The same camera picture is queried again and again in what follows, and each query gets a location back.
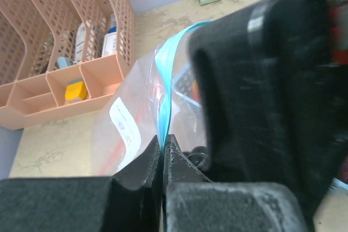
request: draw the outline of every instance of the yellow lid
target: yellow lid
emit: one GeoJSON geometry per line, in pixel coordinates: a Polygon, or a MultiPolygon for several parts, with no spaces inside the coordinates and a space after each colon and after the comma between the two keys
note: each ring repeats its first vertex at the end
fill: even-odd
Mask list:
{"type": "Polygon", "coordinates": [[[83,81],[69,84],[65,90],[65,100],[68,102],[82,101],[86,98],[87,89],[83,81]]]}

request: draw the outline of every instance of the countertop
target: countertop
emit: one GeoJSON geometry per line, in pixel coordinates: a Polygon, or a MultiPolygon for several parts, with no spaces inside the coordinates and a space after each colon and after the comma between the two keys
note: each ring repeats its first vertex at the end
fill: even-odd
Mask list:
{"type": "MultiPolygon", "coordinates": [[[[135,16],[135,55],[141,57],[185,27],[217,19],[258,0],[223,0],[200,6],[184,0],[135,16]]],[[[11,177],[71,177],[91,175],[90,133],[98,112],[26,128],[11,177]]],[[[344,231],[348,224],[348,196],[328,196],[315,222],[318,231],[344,231]]]]}

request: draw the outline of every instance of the clear plastic bag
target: clear plastic bag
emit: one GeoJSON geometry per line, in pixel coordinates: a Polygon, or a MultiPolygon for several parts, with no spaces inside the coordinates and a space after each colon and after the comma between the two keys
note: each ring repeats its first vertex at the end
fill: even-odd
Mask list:
{"type": "Polygon", "coordinates": [[[197,101],[192,98],[196,90],[192,90],[195,77],[187,54],[189,36],[190,33],[184,32],[175,48],[170,45],[172,37],[138,59],[98,114],[92,128],[94,175],[112,175],[120,171],[146,149],[155,135],[165,139],[168,133],[175,134],[184,152],[206,146],[202,108],[197,95],[194,95],[197,101]],[[164,71],[158,63],[158,56],[167,62],[166,53],[163,55],[166,45],[175,56],[172,63],[165,64],[164,71]],[[163,108],[168,97],[171,98],[169,112],[168,108],[163,108]],[[167,120],[169,131],[165,133],[163,123],[167,120]]]}

